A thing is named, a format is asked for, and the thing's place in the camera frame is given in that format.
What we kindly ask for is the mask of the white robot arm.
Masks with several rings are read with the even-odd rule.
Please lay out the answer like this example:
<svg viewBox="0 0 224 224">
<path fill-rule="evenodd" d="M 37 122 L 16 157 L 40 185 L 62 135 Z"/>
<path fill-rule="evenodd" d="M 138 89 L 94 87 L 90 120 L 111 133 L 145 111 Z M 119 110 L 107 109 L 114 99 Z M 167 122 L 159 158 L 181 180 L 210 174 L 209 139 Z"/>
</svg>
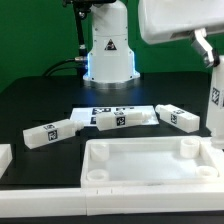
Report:
<svg viewBox="0 0 224 224">
<path fill-rule="evenodd" d="M 87 55 L 84 84 L 102 89 L 120 89 L 135 84 L 135 55 L 128 45 L 127 8 L 120 0 L 94 4 L 93 46 Z M 208 67 L 219 56 L 207 42 L 208 35 L 224 33 L 224 0 L 139 0 L 141 38 L 158 44 L 189 38 Z"/>
</svg>

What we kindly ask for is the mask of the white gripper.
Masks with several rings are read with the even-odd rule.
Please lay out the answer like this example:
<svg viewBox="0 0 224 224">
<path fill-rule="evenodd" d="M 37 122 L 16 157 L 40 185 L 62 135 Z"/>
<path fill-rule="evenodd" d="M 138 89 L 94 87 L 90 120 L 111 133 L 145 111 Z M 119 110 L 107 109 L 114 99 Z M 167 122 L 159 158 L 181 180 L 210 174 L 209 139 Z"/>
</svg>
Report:
<svg viewBox="0 0 224 224">
<path fill-rule="evenodd" d="M 148 44 L 188 38 L 206 68 L 220 64 L 207 33 L 224 33 L 224 0 L 139 0 L 140 34 Z"/>
</svg>

